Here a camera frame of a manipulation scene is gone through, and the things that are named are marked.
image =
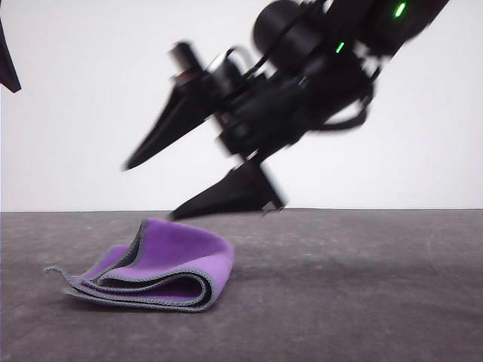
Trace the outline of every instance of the purple towel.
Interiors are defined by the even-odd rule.
[[[87,272],[70,276],[65,293],[123,307],[204,311],[220,296],[232,270],[231,244],[205,230],[144,220],[131,246],[110,249]]]

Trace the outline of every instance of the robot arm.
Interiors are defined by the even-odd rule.
[[[172,50],[182,69],[160,119],[127,169],[134,168],[213,115],[220,139],[242,165],[219,183],[176,209],[182,219],[210,213],[280,209],[285,203],[266,177],[262,162],[309,131],[346,130],[364,124],[380,69],[368,74],[364,61],[394,56],[422,32],[448,0],[335,0],[269,4],[254,25],[254,42],[263,54],[242,74],[228,51],[214,71],[203,69],[191,47]],[[356,54],[363,44],[365,52]],[[269,61],[276,71],[260,72]],[[327,124],[354,102],[353,119]]]

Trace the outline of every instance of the gray fabric edge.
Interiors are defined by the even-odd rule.
[[[206,311],[211,304],[204,304],[199,307],[180,307],[175,305],[157,305],[146,303],[132,303],[132,302],[119,302],[108,299],[97,298],[88,294],[80,294],[77,290],[72,288],[64,288],[63,292],[69,296],[79,299],[83,302],[92,302],[98,305],[114,306],[120,308],[141,308],[141,309],[153,309],[159,311],[181,311],[185,313],[200,313]]]
[[[205,275],[205,273],[203,273],[202,271],[196,271],[196,270],[180,270],[178,272],[171,274],[171,275],[176,275],[179,273],[191,274],[192,275],[191,278],[195,278],[198,282],[201,281],[202,292],[200,293],[200,296],[198,296],[196,299],[192,299],[187,302],[172,302],[172,301],[167,301],[163,299],[152,299],[152,298],[145,298],[145,297],[139,297],[139,296],[112,296],[112,295],[108,295],[108,294],[93,290],[90,287],[83,287],[82,285],[76,283],[70,275],[68,275],[64,270],[62,270],[59,267],[51,266],[49,268],[46,268],[45,271],[60,273],[63,276],[63,278],[66,280],[66,282],[76,290],[82,291],[83,293],[86,293],[92,296],[96,296],[101,299],[112,300],[112,301],[141,302],[146,304],[159,304],[159,305],[171,305],[171,306],[188,306],[188,305],[195,305],[196,303],[199,303],[200,301],[202,301],[207,296],[208,292],[211,292],[210,299],[208,300],[208,303],[207,303],[207,304],[210,304],[215,294],[213,289],[213,283],[211,282],[211,280],[208,279],[209,277],[207,277],[207,275]],[[205,281],[208,282],[208,284],[210,285],[209,289],[211,290],[208,290],[208,288],[206,287]]]

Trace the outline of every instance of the folded cloth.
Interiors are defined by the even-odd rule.
[[[232,270],[234,251],[205,230],[144,220],[130,246],[111,248],[88,271],[62,274],[64,293],[88,302],[170,311],[204,311],[220,296]]]

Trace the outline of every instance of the white backdrop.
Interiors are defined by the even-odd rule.
[[[268,0],[4,0],[23,90],[2,89],[3,211],[170,210],[235,164],[209,121],[121,166],[165,104],[166,52],[208,64],[251,46]],[[385,68],[367,125],[310,135],[267,162],[292,207],[483,207],[483,2],[451,0]]]

